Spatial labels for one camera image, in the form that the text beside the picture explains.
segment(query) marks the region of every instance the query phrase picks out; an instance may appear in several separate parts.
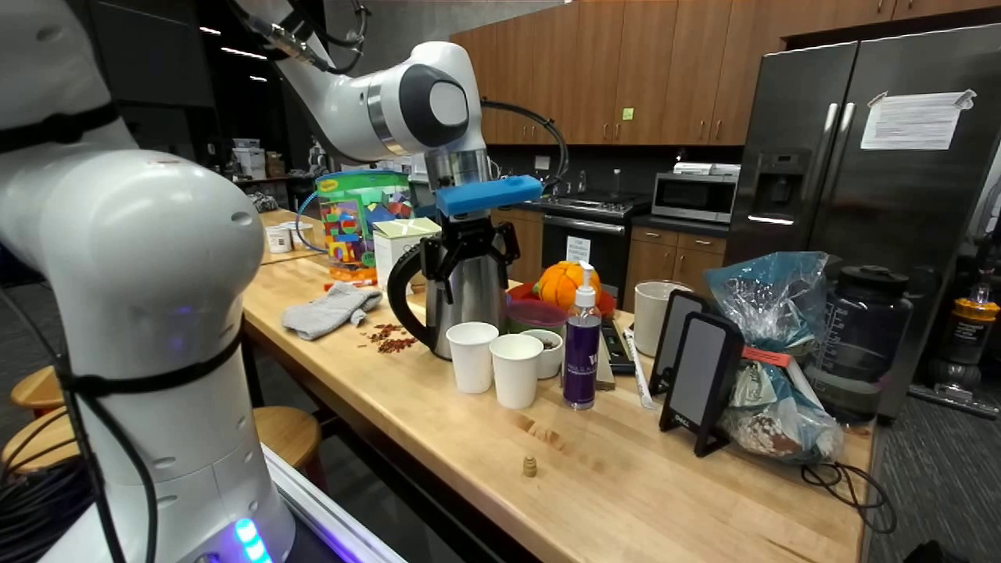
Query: black kettle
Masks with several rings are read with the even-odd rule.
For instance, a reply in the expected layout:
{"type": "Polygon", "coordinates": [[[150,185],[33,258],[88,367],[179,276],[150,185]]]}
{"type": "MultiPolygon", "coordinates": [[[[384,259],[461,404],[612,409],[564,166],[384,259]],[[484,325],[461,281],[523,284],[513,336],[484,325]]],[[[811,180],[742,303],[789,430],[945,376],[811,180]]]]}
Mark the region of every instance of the black kettle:
{"type": "Polygon", "coordinates": [[[504,325],[508,266],[518,258],[513,224],[478,219],[442,219],[439,238],[409,248],[387,276],[387,303],[399,325],[434,358],[450,361],[448,329],[461,323],[504,325]],[[408,303],[409,280],[421,273],[424,323],[408,303]]]}

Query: ceiling light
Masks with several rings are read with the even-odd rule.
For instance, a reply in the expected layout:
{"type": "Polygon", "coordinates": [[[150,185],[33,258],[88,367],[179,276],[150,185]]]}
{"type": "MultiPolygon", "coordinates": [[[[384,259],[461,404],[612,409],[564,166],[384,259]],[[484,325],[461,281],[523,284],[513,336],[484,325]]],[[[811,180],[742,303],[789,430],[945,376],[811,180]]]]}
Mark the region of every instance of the ceiling light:
{"type": "Polygon", "coordinates": [[[253,49],[238,49],[238,48],[218,48],[223,52],[231,52],[231,56],[244,56],[244,59],[270,59],[264,52],[253,52],[253,49]]]}

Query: cardboard box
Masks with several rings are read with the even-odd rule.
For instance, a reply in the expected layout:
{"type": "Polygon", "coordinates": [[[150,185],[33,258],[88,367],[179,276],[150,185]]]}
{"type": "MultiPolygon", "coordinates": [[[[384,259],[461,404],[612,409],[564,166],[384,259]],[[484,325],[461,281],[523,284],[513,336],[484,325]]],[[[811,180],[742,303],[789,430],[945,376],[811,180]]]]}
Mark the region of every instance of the cardboard box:
{"type": "Polygon", "coordinates": [[[395,219],[395,222],[376,222],[376,280],[377,288],[387,284],[387,273],[397,266],[397,259],[415,248],[421,238],[434,238],[442,232],[431,219],[395,219]]]}

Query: paper sign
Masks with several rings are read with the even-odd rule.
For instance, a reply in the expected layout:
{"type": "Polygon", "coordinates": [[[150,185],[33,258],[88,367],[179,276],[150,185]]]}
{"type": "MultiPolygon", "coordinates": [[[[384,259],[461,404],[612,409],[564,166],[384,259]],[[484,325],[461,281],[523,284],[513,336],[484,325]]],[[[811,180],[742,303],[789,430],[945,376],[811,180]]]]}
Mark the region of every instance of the paper sign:
{"type": "Polygon", "coordinates": [[[972,92],[877,98],[863,150],[947,150],[972,92]]]}
{"type": "Polygon", "coordinates": [[[567,259],[572,259],[572,262],[591,262],[591,238],[572,238],[572,236],[567,236],[567,259]]]}

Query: green container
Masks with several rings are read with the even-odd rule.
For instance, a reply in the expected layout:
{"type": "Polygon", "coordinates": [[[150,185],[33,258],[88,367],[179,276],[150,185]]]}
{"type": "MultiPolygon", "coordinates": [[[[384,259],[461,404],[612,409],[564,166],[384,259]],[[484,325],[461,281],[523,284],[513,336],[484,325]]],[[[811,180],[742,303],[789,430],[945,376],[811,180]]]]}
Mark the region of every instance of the green container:
{"type": "Polygon", "coordinates": [[[333,266],[376,268],[371,224],[414,216],[408,174],[387,169],[319,174],[315,194],[333,266]]]}

